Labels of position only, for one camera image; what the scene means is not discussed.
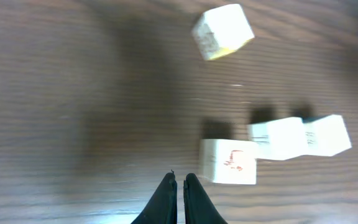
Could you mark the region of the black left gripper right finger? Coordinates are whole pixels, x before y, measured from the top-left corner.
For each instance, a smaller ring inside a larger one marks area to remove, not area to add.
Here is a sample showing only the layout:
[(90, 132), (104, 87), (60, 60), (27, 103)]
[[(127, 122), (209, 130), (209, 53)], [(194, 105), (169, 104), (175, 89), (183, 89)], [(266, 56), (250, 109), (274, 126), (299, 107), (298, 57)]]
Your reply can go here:
[(227, 224), (194, 173), (183, 184), (186, 224)]

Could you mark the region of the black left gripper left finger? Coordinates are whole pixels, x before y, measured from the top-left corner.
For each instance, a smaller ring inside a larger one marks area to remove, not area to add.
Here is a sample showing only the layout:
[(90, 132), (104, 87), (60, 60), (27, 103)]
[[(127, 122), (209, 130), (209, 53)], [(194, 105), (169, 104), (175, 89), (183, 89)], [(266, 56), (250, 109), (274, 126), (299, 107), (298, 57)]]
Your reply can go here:
[(176, 224), (177, 182), (174, 172), (162, 179), (143, 211), (131, 224)]

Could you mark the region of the acorn picture wooden block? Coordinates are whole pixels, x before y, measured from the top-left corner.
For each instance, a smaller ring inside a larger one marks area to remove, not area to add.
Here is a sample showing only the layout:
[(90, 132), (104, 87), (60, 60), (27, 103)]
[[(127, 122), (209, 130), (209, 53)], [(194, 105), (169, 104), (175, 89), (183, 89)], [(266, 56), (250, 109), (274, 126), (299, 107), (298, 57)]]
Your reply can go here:
[(202, 139), (199, 175), (216, 184), (255, 185), (257, 150), (252, 141)]

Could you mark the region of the red printed wooden block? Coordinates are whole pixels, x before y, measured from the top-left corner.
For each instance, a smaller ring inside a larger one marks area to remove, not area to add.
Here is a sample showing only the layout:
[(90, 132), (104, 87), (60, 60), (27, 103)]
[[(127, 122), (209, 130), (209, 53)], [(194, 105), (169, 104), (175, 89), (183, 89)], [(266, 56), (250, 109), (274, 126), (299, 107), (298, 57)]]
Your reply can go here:
[(303, 120), (299, 117), (249, 124), (249, 139), (258, 144), (257, 158), (284, 161), (305, 155), (308, 149)]

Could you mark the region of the yellow sided wooden block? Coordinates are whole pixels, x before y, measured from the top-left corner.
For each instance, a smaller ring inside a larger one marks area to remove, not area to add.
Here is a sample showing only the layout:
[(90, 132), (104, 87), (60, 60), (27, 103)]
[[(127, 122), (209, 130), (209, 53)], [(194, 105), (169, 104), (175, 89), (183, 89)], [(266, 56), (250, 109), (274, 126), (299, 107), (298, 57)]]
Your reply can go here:
[(202, 13), (191, 34), (204, 60), (234, 53), (255, 38), (240, 4), (227, 4)]

